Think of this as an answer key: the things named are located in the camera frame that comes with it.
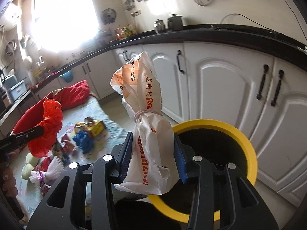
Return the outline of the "white orange plastic bag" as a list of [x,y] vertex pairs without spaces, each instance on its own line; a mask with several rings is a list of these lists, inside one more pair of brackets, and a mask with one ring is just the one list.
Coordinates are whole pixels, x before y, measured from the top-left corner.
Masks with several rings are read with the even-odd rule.
[[147,52],[118,69],[110,81],[134,122],[132,156],[126,178],[115,188],[144,195],[167,193],[179,180],[174,133],[162,115],[160,83]]

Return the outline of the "green foam net sleeve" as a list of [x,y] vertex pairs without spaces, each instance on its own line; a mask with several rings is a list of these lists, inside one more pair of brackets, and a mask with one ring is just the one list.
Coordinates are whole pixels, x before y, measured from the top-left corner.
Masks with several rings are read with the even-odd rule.
[[39,158],[34,157],[31,153],[28,153],[26,155],[26,163],[21,171],[21,177],[24,180],[28,180],[31,176],[31,171],[35,168],[35,166],[38,164]]

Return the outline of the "blue wrapper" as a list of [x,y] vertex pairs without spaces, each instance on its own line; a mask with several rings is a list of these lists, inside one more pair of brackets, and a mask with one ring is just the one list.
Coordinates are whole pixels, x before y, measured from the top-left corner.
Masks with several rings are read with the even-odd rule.
[[79,130],[73,137],[73,141],[82,150],[84,155],[90,153],[94,147],[94,139],[90,138],[85,131]]

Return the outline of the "yellow snack box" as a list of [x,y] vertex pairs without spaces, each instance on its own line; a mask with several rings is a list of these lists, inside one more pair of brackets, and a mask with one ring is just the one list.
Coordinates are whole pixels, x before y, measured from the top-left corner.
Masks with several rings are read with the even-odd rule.
[[106,129],[103,121],[95,120],[91,117],[86,117],[83,122],[77,122],[74,126],[74,132],[78,134],[79,131],[85,132],[93,139]]

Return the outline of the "red plastic bag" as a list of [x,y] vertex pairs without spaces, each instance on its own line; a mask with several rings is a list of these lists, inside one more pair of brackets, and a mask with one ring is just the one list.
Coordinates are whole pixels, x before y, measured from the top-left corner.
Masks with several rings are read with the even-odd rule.
[[37,124],[43,129],[43,134],[28,143],[31,154],[36,158],[47,156],[57,138],[57,133],[62,128],[63,113],[60,102],[46,98],[43,102],[43,120]]

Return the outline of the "white foam net sleeve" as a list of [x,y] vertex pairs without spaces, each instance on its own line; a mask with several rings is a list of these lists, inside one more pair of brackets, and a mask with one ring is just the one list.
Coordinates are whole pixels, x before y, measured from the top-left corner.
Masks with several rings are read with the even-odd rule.
[[62,161],[57,156],[55,156],[50,162],[46,172],[31,171],[29,179],[31,183],[38,187],[42,184],[47,184],[49,181],[53,181],[59,178],[63,170],[64,166]]

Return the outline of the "green black snack wrapper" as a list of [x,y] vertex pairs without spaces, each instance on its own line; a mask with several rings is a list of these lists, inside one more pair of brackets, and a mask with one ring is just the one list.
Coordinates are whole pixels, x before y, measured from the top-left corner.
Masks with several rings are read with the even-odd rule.
[[52,146],[51,152],[62,161],[64,166],[67,166],[70,163],[69,155],[64,151],[64,148],[61,146],[58,140],[56,140]]

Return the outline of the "yellow rimmed trash bin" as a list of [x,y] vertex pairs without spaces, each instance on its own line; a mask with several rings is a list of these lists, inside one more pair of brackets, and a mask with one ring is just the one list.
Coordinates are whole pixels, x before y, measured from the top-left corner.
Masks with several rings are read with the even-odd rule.
[[[225,122],[213,119],[193,119],[179,123],[172,127],[173,131],[177,134],[184,133],[188,130],[202,128],[213,129],[225,133],[239,144],[247,161],[247,179],[251,182],[252,185],[255,185],[257,180],[256,153],[248,138],[240,130]],[[159,210],[167,217],[183,223],[188,222],[189,215],[172,209],[158,195],[148,195],[148,199],[157,210]]]

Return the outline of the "Hello Kitty bed sheet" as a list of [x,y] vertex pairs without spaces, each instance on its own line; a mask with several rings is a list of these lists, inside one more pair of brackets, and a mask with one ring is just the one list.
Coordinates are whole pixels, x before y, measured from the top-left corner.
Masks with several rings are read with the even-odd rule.
[[[62,129],[57,134],[58,141],[61,141],[64,135],[70,139],[75,135],[74,126],[77,122],[83,121],[86,117],[103,121],[106,129],[94,139],[94,147],[88,154],[83,154],[83,151],[77,148],[74,155],[69,156],[69,162],[76,161],[80,165],[94,163],[97,159],[105,154],[109,154],[115,145],[124,142],[127,131],[120,127],[116,122],[112,121],[109,116],[102,110],[96,98],[90,96],[88,101],[75,108],[65,110],[63,112],[64,119],[62,121]],[[34,213],[35,209],[42,200],[42,194],[29,180],[25,180],[21,176],[21,171],[26,164],[26,156],[29,153],[28,147],[25,147],[19,155],[10,163],[9,167],[14,172],[16,186],[18,189],[17,201],[21,206],[24,214],[20,223],[26,225],[29,218]]]

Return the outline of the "grey storage crate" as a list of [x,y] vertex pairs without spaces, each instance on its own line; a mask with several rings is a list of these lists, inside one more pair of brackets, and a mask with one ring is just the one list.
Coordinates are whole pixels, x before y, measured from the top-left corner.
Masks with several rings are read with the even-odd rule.
[[24,80],[8,89],[8,93],[12,102],[15,102],[17,99],[19,99],[26,91],[27,89]]

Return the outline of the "red blanket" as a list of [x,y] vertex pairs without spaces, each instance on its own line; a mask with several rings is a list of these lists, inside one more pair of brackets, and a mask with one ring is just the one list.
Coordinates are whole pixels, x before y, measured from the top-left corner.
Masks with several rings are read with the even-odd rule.
[[62,111],[65,111],[85,103],[90,95],[91,91],[86,80],[79,81],[70,87],[54,90],[25,112],[12,132],[17,134],[27,131],[41,122],[43,120],[43,103],[45,99],[55,99],[61,103]]

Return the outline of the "blue plastic basin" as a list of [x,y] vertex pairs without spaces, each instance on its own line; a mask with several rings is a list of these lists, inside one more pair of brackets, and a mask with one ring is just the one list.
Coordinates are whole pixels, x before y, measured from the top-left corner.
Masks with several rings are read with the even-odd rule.
[[70,70],[67,71],[66,73],[60,75],[59,77],[60,77],[64,82],[66,82],[66,83],[72,82],[73,79],[74,79],[72,69],[70,69]]

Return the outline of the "silver kettle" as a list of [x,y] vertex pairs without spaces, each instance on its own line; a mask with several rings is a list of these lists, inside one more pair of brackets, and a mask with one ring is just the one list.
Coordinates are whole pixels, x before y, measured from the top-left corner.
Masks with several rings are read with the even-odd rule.
[[165,32],[165,24],[163,22],[163,20],[160,20],[160,19],[157,19],[155,22],[154,22],[154,30],[157,34],[160,34],[160,33],[164,33]]

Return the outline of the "dark pot on counter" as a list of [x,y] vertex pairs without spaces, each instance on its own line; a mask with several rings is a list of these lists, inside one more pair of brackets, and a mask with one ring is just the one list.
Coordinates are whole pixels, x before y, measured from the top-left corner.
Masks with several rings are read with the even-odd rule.
[[168,29],[170,31],[183,30],[184,26],[183,26],[182,16],[177,14],[172,14],[172,16],[168,18]]

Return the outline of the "black countertop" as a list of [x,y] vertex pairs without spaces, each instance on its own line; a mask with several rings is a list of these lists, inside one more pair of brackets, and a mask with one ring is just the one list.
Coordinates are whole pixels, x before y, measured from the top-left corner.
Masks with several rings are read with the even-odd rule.
[[197,24],[184,26],[183,30],[157,34],[154,30],[138,33],[123,40],[114,40],[71,61],[47,77],[41,83],[28,88],[38,92],[48,83],[83,62],[117,48],[148,44],[175,44],[184,42],[209,42],[248,48],[283,59],[306,71],[306,45],[273,30],[237,24]]

